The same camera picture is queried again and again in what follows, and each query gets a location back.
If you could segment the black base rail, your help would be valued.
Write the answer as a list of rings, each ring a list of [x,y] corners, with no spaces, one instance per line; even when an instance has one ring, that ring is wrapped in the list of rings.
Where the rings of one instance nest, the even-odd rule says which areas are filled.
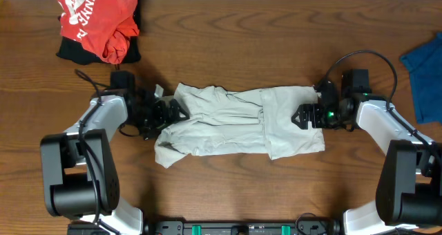
[[[339,235],[340,222],[323,217],[301,217],[295,221],[270,223],[214,223],[161,221],[148,224],[142,235]]]

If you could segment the beige t-shirt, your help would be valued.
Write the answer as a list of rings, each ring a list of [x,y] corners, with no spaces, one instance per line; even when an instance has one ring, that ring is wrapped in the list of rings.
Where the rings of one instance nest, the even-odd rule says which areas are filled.
[[[317,103],[311,86],[234,92],[179,84],[174,98],[189,118],[162,130],[155,141],[155,161],[165,168],[187,155],[261,153],[276,160],[325,149],[321,129],[302,130],[291,121],[301,104]]]

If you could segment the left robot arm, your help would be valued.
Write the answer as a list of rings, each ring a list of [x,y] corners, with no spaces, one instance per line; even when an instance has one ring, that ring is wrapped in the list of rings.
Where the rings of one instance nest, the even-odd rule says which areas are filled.
[[[145,140],[189,114],[158,86],[152,95],[134,87],[97,91],[80,119],[40,143],[44,202],[51,216],[71,221],[68,234],[144,233],[141,209],[120,194],[110,142],[125,124]]]

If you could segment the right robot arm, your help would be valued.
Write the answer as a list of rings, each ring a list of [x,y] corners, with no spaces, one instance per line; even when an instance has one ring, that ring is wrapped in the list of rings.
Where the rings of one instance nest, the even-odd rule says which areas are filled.
[[[302,130],[362,129],[385,154],[374,201],[343,214],[344,234],[411,234],[441,225],[441,145],[422,135],[367,83],[317,87],[316,104],[301,104],[291,121]]]

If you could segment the red printed t-shirt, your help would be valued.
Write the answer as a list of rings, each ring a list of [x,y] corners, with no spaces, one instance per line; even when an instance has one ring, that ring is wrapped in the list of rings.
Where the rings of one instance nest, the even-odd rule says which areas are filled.
[[[138,0],[57,0],[63,12],[60,35],[107,64],[121,64],[131,38],[140,33],[134,14]]]

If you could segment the blue t-shirt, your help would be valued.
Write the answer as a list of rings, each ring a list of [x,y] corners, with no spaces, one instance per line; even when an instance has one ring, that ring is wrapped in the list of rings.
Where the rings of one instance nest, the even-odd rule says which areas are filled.
[[[441,123],[441,32],[400,61],[409,73],[416,121]]]

